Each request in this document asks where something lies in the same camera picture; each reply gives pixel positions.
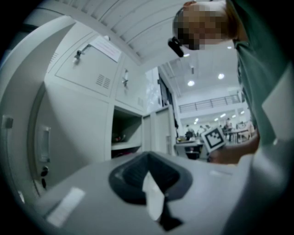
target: ventilation grille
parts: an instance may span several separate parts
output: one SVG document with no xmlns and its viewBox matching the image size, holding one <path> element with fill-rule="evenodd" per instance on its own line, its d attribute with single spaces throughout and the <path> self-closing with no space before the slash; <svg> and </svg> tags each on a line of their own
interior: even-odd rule
<svg viewBox="0 0 294 235">
<path fill-rule="evenodd" d="M 54 54 L 50 60 L 50 63 L 52 63 L 58 57 L 58 55 L 59 55 L 58 53 L 54 52 Z"/>
<path fill-rule="evenodd" d="M 144 100 L 138 97 L 138 105 L 141 106 L 142 108 L 144 107 Z"/>
<path fill-rule="evenodd" d="M 102 86 L 105 89 L 109 89 L 111 80 L 100 74 L 96 80 L 96 84 Z"/>
<path fill-rule="evenodd" d="M 104 84 L 103 84 L 103 87 L 108 89 L 109 88 L 109 85 L 110 85 L 110 79 L 109 78 L 105 78 L 105 81 L 104 81 Z"/>
</svg>

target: railing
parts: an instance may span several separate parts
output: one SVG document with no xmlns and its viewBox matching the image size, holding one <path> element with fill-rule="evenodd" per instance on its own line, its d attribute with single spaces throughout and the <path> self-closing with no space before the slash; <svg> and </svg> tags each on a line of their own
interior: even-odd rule
<svg viewBox="0 0 294 235">
<path fill-rule="evenodd" d="M 227 106 L 227 105 L 232 105 L 237 103 L 241 103 L 238 95 L 230 95 L 230 96 L 225 96 L 221 98 L 200 101 L 197 103 L 180 105 L 180 112 L 181 113 L 194 112 L 194 111 L 199 111 L 203 109 L 210 109 L 210 108 Z"/>
</svg>

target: ceiling light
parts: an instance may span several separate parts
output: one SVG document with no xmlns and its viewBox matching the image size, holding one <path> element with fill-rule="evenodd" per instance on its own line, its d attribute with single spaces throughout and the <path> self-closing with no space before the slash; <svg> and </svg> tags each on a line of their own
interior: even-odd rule
<svg viewBox="0 0 294 235">
<path fill-rule="evenodd" d="M 225 77 L 225 75 L 222 74 L 222 73 L 219 75 L 219 79 L 220 79 L 220 80 L 223 79 L 224 77 Z"/>
<path fill-rule="evenodd" d="M 194 84 L 195 84 L 194 81 L 190 81 L 190 82 L 188 82 L 188 86 L 193 86 Z"/>
</svg>

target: green shirt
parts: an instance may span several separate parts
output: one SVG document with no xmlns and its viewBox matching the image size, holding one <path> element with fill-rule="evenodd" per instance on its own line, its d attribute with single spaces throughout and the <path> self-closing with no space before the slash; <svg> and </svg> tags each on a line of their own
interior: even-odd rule
<svg viewBox="0 0 294 235">
<path fill-rule="evenodd" d="M 260 134 L 260 145 L 274 141 L 273 128 L 262 109 L 263 102 L 277 85 L 289 60 L 269 27 L 248 1 L 230 0 L 239 16 L 248 42 L 234 41 L 238 57 L 239 82 Z"/>
</svg>

